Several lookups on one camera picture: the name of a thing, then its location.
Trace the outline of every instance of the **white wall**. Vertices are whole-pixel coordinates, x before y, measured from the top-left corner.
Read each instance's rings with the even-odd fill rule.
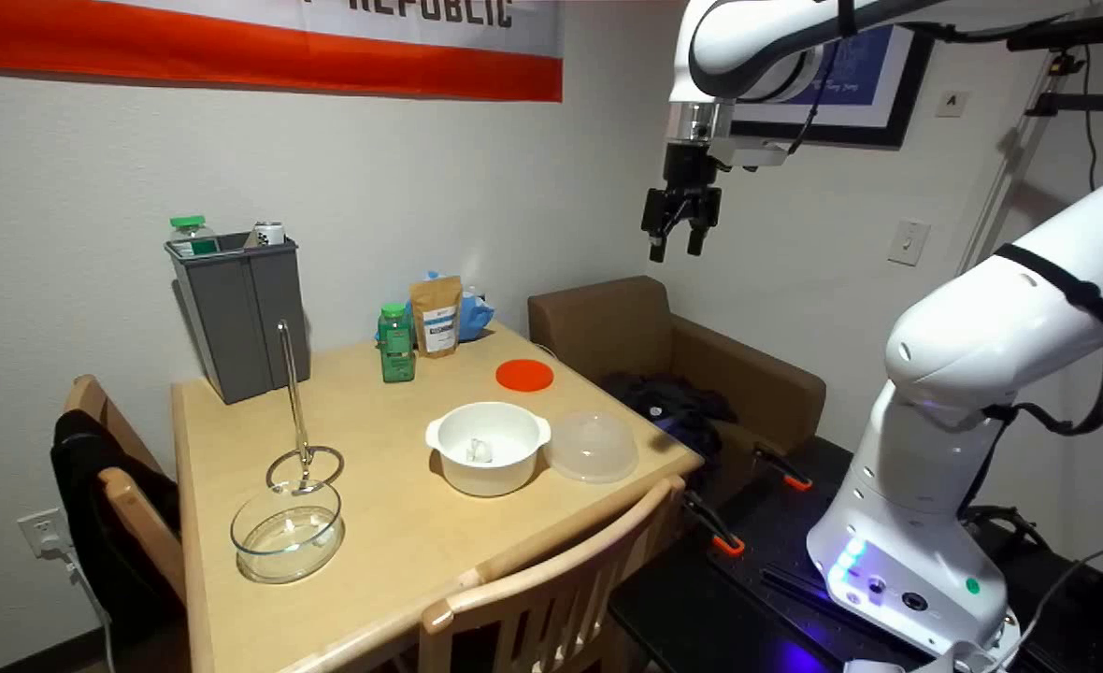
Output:
[[[365,340],[426,268],[524,328],[524,295],[639,268],[656,174],[664,4],[563,4],[563,102],[369,102],[0,80],[0,664],[93,629],[15,518],[58,506],[52,420],[99,374],[172,462],[168,386],[195,379],[163,219],[281,218],[314,349]]]
[[[968,242],[1002,174],[999,143],[1018,132],[1038,86],[1042,57],[938,45],[899,153],[804,147],[789,163],[727,174],[720,223],[704,258],[671,239],[664,264],[648,264],[671,287],[671,308],[794,359],[826,379],[823,437],[855,449],[883,386],[883,340],[895,316],[946,278],[961,272]],[[938,98],[966,91],[966,118],[938,118]],[[1103,95],[1103,50],[1091,91]],[[1045,125],[1032,153],[1034,203],[1085,196],[1081,115]],[[932,223],[917,268],[888,264],[899,219]],[[1028,389],[1065,420],[1081,420],[1094,391],[1085,359]],[[1103,431],[1062,442],[1020,420],[999,444],[980,500],[1018,506],[1062,553],[1103,546]]]

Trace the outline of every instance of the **wooden chair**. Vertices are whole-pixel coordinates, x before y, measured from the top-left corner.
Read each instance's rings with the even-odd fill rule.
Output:
[[[68,406],[64,412],[82,412],[93,424],[99,424],[117,444],[144,462],[149,472],[162,472],[127,414],[107,401],[99,380],[93,374],[82,374],[69,380]],[[140,546],[149,566],[168,579],[177,592],[180,607],[182,601],[182,550],[180,535],[163,522],[163,515],[149,506],[149,498],[137,491],[137,483],[123,469],[103,469],[99,472],[103,498],[117,512],[117,518],[127,527],[127,535]]]
[[[486,670],[497,673],[599,664],[613,655],[613,623],[607,623],[608,593],[629,577],[639,542],[655,537],[681,491],[681,478],[664,478],[583,542],[431,607],[418,629],[418,673],[447,673],[461,663],[456,643],[477,632],[493,632]]]

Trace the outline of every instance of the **red lid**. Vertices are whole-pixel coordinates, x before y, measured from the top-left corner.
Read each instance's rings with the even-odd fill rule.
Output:
[[[552,386],[552,371],[539,359],[507,359],[497,365],[497,380],[516,391],[539,391]]]

